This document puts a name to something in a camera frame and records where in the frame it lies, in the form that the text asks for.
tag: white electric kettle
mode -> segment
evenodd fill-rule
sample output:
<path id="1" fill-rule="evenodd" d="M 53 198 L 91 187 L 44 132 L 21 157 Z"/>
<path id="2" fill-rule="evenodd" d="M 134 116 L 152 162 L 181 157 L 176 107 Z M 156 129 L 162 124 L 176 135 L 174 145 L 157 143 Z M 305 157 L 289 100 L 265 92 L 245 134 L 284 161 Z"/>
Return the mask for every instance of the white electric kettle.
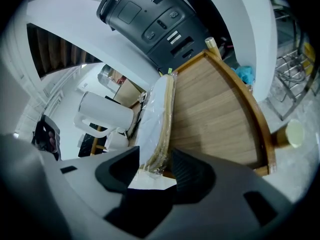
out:
<path id="1" fill-rule="evenodd" d="M 82 97 L 73 122 L 77 128 L 87 134 L 103 138 L 116 129 L 119 133 L 127 131 L 133 119 L 134 111 L 132 109 L 87 91 Z M 84 120 L 107 129 L 97 131 L 85 124 Z"/>

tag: kettle handle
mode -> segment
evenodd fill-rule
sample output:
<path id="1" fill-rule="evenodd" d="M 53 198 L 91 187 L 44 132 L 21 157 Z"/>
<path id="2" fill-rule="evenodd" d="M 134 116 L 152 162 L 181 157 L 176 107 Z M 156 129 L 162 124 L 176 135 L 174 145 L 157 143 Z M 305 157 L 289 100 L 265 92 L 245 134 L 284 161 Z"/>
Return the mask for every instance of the kettle handle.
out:
<path id="1" fill-rule="evenodd" d="M 103 138 L 116 129 L 116 127 L 112 127 L 112 128 L 106 129 L 104 131 L 98 131 L 96 129 L 93 129 L 89 125 L 85 124 L 83 122 L 84 119 L 86 119 L 86 117 L 83 114 L 78 113 L 74 117 L 73 123 L 77 128 L 85 131 L 86 133 L 88 133 L 91 136 L 96 137 L 96 138 Z"/>

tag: clear plastic wrap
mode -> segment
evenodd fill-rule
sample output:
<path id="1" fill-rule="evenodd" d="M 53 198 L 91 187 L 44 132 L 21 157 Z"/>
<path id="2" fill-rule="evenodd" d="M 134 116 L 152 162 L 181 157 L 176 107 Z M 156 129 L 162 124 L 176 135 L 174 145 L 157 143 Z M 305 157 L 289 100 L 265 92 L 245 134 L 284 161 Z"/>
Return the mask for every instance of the clear plastic wrap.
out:
<path id="1" fill-rule="evenodd" d="M 140 168 L 161 173 L 167 165 L 177 73 L 166 74 L 147 92 L 135 146 L 140 147 Z"/>

